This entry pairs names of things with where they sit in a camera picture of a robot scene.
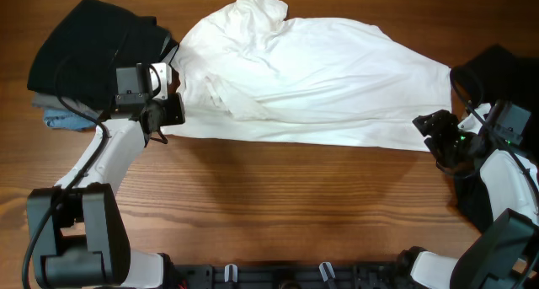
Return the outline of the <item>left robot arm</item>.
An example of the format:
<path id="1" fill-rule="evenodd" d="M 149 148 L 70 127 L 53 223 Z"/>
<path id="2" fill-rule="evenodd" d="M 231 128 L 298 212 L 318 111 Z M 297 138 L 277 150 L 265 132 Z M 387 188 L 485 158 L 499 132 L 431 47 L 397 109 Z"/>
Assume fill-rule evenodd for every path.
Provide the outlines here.
<path id="1" fill-rule="evenodd" d="M 133 249 L 115 199 L 128 168 L 162 128 L 184 123 L 177 72 L 165 62 L 120 67 L 114 112 L 94 119 L 93 140 L 74 167 L 27 199 L 30 241 L 22 285 L 41 288 L 168 288 L 179 283 L 165 254 Z"/>

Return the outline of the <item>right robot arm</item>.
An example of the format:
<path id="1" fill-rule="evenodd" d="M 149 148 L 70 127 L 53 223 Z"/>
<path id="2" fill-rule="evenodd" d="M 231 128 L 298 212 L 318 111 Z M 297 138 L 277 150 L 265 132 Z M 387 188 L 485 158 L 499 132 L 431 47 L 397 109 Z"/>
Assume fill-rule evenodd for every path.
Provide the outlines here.
<path id="1" fill-rule="evenodd" d="M 411 280 L 426 288 L 538 286 L 537 169 L 518 153 L 531 114 L 507 101 L 481 104 L 465 120 L 447 110 L 413 123 L 437 167 L 455 180 L 463 212 L 483 221 L 480 238 L 458 259 L 411 248 Z"/>

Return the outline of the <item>white t-shirt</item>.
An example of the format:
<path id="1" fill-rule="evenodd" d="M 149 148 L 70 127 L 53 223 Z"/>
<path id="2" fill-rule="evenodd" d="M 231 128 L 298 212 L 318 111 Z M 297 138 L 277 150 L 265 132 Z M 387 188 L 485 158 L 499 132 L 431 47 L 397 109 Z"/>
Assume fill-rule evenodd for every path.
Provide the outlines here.
<path id="1" fill-rule="evenodd" d="M 375 25 L 236 0 L 181 40 L 185 123 L 168 135 L 422 151 L 414 119 L 451 108 L 449 68 Z"/>

